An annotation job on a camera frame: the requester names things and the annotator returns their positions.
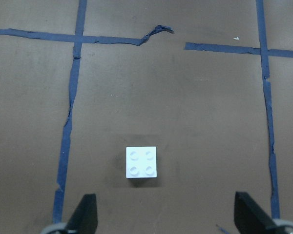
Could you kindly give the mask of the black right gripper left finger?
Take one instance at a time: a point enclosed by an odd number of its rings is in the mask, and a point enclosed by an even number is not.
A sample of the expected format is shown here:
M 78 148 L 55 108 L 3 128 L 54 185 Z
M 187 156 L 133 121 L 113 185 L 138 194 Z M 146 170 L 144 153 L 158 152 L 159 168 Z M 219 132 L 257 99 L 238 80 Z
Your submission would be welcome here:
M 97 199 L 85 194 L 65 226 L 67 234 L 94 234 L 98 227 Z

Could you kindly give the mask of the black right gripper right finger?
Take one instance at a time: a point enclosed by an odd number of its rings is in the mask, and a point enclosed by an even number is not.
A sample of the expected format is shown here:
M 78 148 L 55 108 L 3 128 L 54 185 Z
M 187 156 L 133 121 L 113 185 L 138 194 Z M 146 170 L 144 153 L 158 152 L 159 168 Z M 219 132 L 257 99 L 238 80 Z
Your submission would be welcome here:
M 236 192 L 234 224 L 241 234 L 274 234 L 277 225 L 246 192 Z

